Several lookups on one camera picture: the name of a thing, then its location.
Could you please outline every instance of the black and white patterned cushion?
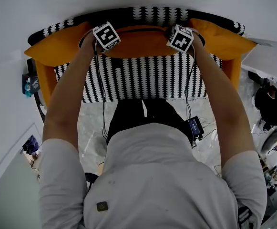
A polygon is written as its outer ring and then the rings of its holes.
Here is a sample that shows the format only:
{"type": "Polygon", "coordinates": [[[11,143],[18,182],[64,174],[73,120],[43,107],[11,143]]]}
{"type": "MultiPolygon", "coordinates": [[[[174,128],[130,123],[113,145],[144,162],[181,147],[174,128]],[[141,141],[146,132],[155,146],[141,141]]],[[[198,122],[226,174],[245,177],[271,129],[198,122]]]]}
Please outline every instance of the black and white patterned cushion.
{"type": "Polygon", "coordinates": [[[28,38],[28,43],[33,46],[43,40],[45,37],[57,31],[68,27],[77,26],[86,21],[89,22],[92,27],[99,26],[109,21],[115,29],[118,29],[130,25],[151,24],[164,27],[176,23],[180,25],[186,25],[192,18],[212,22],[241,36],[245,31],[243,24],[234,22],[221,16],[200,11],[171,7],[132,7],[103,10],[64,20],[32,34],[28,38]]]}
{"type": "MultiPolygon", "coordinates": [[[[222,61],[211,54],[218,66],[222,61]]],[[[100,75],[103,81],[106,102],[122,99],[183,99],[187,77],[193,67],[193,58],[185,53],[172,56],[116,59],[98,56],[100,75]]],[[[57,81],[68,63],[54,68],[57,81]]],[[[95,59],[86,76],[82,102],[102,102],[101,82],[97,75],[95,59]]],[[[194,68],[188,87],[188,97],[205,98],[206,90],[200,71],[194,68]]]]}

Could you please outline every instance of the shirt sleeve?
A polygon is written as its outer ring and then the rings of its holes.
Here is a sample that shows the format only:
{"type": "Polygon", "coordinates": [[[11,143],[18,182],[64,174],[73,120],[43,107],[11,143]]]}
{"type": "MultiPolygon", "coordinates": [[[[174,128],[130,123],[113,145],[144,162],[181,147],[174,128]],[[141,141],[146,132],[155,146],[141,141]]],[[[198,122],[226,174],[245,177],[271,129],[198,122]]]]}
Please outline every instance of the shirt sleeve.
{"type": "Polygon", "coordinates": [[[245,151],[231,157],[222,178],[234,193],[238,207],[248,207],[259,228],[267,207],[267,187],[257,152],[245,151]]]}
{"type": "Polygon", "coordinates": [[[39,206],[43,229],[76,229],[83,218],[87,185],[75,147],[46,140],[40,161],[39,206]]]}

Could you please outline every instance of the shoe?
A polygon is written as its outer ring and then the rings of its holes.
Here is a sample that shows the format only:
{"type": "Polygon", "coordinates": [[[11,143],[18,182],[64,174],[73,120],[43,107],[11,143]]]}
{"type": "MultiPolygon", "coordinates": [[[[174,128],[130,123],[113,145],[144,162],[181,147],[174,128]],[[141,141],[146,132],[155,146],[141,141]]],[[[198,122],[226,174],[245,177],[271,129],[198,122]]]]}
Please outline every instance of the shoe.
{"type": "Polygon", "coordinates": [[[268,132],[271,128],[272,128],[271,125],[269,125],[268,123],[265,123],[262,130],[264,132],[268,132]]]}

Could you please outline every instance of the hand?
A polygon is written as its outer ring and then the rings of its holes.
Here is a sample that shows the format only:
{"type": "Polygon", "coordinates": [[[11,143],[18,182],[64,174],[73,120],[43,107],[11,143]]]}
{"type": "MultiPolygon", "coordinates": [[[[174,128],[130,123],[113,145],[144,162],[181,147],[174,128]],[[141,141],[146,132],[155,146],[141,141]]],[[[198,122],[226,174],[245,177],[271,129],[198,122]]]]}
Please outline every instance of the hand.
{"type": "Polygon", "coordinates": [[[81,50],[90,50],[91,48],[93,49],[93,41],[95,40],[94,34],[92,33],[92,30],[87,32],[83,43],[81,45],[81,50]]]}
{"type": "MultiPolygon", "coordinates": [[[[84,41],[81,45],[81,51],[83,52],[87,52],[90,51],[92,49],[92,51],[94,52],[95,50],[95,42],[96,42],[96,38],[92,33],[92,30],[90,30],[87,34],[86,37],[84,38],[84,41]]],[[[102,51],[102,47],[99,43],[97,43],[97,54],[100,54],[102,51]]]]}
{"type": "MultiPolygon", "coordinates": [[[[200,37],[193,31],[193,36],[194,36],[194,41],[192,42],[192,46],[195,48],[195,55],[197,53],[200,53],[201,51],[205,50],[204,49],[204,46],[203,46],[203,43],[200,39],[200,37]]],[[[189,55],[191,55],[192,57],[194,57],[194,50],[193,50],[193,47],[189,47],[187,53],[189,55]]]]}
{"type": "Polygon", "coordinates": [[[200,39],[200,37],[193,31],[194,35],[194,41],[192,42],[192,45],[195,47],[195,49],[201,49],[204,48],[203,43],[200,39]]]}

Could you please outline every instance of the black pants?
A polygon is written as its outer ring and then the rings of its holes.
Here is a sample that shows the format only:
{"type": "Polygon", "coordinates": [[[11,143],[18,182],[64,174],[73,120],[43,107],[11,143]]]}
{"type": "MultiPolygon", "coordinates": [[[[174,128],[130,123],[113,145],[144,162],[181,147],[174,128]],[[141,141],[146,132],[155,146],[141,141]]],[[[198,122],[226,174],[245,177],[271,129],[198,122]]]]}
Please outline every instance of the black pants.
{"type": "Polygon", "coordinates": [[[174,127],[183,132],[192,145],[192,131],[187,120],[183,120],[175,109],[165,99],[144,100],[147,108],[147,117],[144,116],[141,100],[121,100],[118,102],[106,143],[108,144],[117,132],[149,123],[160,123],[174,127]]]}

